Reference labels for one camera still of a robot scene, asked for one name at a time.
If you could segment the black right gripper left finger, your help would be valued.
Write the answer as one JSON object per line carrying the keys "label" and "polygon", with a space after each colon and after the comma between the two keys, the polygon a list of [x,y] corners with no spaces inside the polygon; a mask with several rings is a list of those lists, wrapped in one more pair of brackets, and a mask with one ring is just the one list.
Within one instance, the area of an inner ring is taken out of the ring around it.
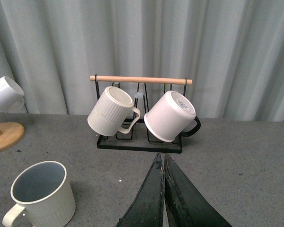
{"label": "black right gripper left finger", "polygon": [[161,227],[163,225],[165,174],[157,154],[140,189],[118,227]]}

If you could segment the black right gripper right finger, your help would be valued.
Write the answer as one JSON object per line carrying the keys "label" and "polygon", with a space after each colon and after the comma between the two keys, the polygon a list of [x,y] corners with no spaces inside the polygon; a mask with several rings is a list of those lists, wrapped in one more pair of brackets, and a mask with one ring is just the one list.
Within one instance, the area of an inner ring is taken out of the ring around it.
{"label": "black right gripper right finger", "polygon": [[165,200],[177,227],[230,227],[170,155],[164,157]]}

